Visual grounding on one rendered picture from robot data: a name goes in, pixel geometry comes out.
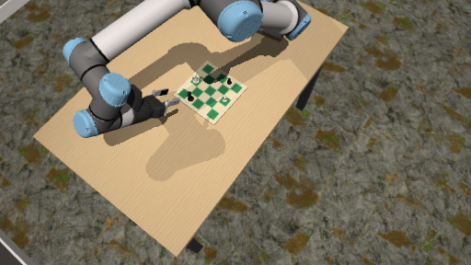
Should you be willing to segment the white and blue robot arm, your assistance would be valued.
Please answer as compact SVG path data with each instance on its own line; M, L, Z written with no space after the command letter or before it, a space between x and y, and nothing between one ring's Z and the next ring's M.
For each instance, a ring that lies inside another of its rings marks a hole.
M63 47L65 60L92 97L88 108L73 118L81 137L98 136L122 125L121 108L131 93L131 84L122 75L111 73L105 64L183 9L194 6L199 6L231 42L249 39L258 29L272 29L293 40L312 20L296 0L144 0L90 40L75 38Z

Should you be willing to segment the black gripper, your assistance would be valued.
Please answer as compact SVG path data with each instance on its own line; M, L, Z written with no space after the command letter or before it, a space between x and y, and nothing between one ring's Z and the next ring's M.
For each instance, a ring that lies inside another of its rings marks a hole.
M126 103L121 108L122 126L127 127L139 122L147 121L151 118L162 117L167 112L167 108L177 105L180 98L166 101L165 105L156 97L164 96L168 93L168 88L153 90L152 95L143 98L143 92L134 84ZM144 100L145 99L145 100ZM129 105L128 105L128 104ZM142 105L141 105L142 104Z

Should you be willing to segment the green and cream chessboard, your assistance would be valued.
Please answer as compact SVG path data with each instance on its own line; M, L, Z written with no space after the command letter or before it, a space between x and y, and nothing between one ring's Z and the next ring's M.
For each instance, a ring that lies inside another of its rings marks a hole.
M247 86L209 61L206 61L195 74L199 83L193 83L192 75L173 96L180 98L182 103L214 125L245 92ZM231 85L227 84L228 78L231 78ZM194 97L191 102L188 101L189 91ZM223 102L224 96L227 98L226 102Z

